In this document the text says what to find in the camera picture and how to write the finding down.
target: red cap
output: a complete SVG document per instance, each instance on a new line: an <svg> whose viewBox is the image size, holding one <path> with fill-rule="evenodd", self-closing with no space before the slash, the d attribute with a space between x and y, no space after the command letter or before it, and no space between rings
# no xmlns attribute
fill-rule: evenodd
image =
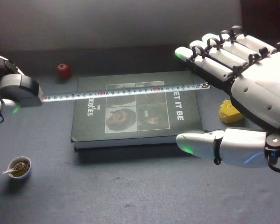
<svg viewBox="0 0 280 224"><path fill-rule="evenodd" d="M57 71L59 78L62 80L67 80L71 77L70 64L68 63L61 63L57 65Z"/></svg>

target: table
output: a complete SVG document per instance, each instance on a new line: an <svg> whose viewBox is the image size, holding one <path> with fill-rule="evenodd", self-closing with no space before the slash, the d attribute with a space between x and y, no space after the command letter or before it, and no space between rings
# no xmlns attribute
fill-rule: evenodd
<svg viewBox="0 0 280 224"><path fill-rule="evenodd" d="M78 76L181 70L175 47L7 55L51 94L75 91ZM56 79L60 62L75 74L65 83ZM215 88L197 92L204 129L226 128L218 109L227 97ZM269 168L216 166L172 145L75 153L73 112L74 102L47 103L0 125L0 224L280 223L280 174ZM258 129L248 120L236 125ZM22 182L1 175L17 156L32 161Z"/></svg>

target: black book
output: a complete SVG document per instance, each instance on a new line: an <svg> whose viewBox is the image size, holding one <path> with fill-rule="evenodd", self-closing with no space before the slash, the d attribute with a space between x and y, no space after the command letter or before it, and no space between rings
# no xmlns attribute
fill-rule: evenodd
<svg viewBox="0 0 280 224"><path fill-rule="evenodd" d="M192 84L190 71L81 77L78 92ZM178 134L201 130L195 91L89 98L75 105L75 149L174 143Z"/></svg>

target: metal spoon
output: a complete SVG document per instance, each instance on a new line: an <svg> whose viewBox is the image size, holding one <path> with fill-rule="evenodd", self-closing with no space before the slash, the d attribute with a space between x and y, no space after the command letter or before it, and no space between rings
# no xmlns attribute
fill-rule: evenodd
<svg viewBox="0 0 280 224"><path fill-rule="evenodd" d="M18 163L14 166L14 168L8 169L8 170L2 172L2 174L7 174L7 173L14 172L14 171L19 171L19 170L23 169L24 166L25 166L25 164L24 164L23 162L18 162Z"/></svg>

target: tape measure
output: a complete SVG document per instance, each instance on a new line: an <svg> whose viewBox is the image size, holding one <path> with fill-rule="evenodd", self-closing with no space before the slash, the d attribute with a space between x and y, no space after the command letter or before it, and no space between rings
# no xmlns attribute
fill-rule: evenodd
<svg viewBox="0 0 280 224"><path fill-rule="evenodd" d="M80 99L89 99L89 98L135 96L135 95L143 95L143 94L207 90L207 89L210 89L210 85L208 83L188 84L188 85L187 84L159 85L159 86L149 86L149 87L135 87L135 88L128 88L128 89L53 94L53 95L43 96L43 102L69 101L69 100L80 100Z"/></svg>

